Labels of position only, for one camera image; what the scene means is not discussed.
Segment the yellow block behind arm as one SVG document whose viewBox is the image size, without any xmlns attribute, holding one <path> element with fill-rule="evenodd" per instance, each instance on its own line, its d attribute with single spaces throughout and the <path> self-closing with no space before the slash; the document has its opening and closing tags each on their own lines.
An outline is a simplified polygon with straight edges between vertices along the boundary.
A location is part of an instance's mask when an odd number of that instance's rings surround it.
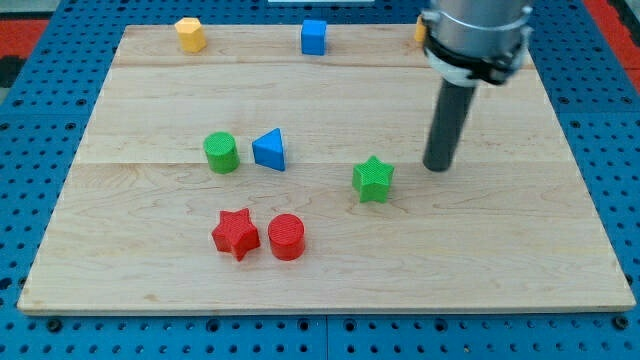
<svg viewBox="0 0 640 360">
<path fill-rule="evenodd" d="M 415 30 L 414 30 L 414 40 L 420 44 L 423 44 L 426 38 L 427 26 L 424 22 L 424 19 L 421 15 L 419 15 L 416 19 Z"/>
</svg>

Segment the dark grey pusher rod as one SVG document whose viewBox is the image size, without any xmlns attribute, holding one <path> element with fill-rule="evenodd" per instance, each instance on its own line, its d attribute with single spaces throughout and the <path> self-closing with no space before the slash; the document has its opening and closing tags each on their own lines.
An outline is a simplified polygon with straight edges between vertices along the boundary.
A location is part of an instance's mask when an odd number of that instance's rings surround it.
<svg viewBox="0 0 640 360">
<path fill-rule="evenodd" d="M 423 155 L 428 170 L 444 172 L 451 167 L 475 91 L 475 86 L 442 80 Z"/>
</svg>

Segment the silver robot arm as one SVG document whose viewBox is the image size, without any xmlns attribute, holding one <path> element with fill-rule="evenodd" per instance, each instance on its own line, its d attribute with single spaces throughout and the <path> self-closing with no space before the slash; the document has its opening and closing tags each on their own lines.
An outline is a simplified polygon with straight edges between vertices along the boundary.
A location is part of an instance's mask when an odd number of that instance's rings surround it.
<svg viewBox="0 0 640 360">
<path fill-rule="evenodd" d="M 480 82 L 500 86 L 522 66 L 532 28 L 532 0 L 441 0 L 421 12 L 423 51 L 442 83 L 423 155 L 448 170 Z"/>
</svg>

